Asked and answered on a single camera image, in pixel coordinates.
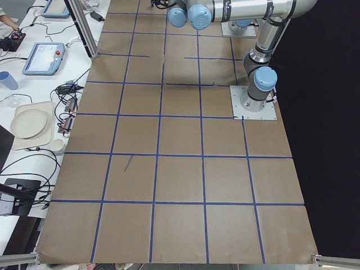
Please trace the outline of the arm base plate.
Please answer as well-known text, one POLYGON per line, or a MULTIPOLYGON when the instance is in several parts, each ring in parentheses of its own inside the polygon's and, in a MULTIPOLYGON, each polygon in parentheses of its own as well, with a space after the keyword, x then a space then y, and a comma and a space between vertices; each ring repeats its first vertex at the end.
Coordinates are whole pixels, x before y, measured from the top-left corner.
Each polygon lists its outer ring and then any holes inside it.
POLYGON ((225 37, 255 38, 253 19, 222 22, 222 35, 225 37))
POLYGON ((233 118, 238 120, 277 120, 271 93, 263 101, 248 96, 248 86, 231 85, 233 118))

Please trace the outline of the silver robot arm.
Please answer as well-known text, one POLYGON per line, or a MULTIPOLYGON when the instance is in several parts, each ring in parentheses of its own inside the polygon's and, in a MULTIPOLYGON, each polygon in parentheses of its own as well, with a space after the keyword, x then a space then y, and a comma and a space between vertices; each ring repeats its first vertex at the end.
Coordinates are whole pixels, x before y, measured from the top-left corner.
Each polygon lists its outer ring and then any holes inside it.
POLYGON ((168 10, 168 19, 175 28, 186 23, 198 32, 212 23, 223 27, 226 38, 243 38, 243 32, 257 21, 259 32, 246 51, 243 63, 250 80, 250 89, 242 99, 248 111, 260 111, 266 95, 275 84, 263 86, 267 74, 276 76, 268 65, 289 22, 310 11, 315 1, 155 1, 157 8, 168 10))

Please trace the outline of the person forearm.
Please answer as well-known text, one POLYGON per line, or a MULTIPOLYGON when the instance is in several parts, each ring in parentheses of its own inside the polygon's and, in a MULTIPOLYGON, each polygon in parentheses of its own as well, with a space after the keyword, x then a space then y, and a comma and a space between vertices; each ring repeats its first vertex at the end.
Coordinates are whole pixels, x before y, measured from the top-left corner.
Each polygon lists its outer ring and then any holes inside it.
POLYGON ((7 14, 1 15, 0 20, 1 20, 2 23, 4 23, 7 26, 11 27, 13 30, 17 30, 19 28, 19 26, 7 14))

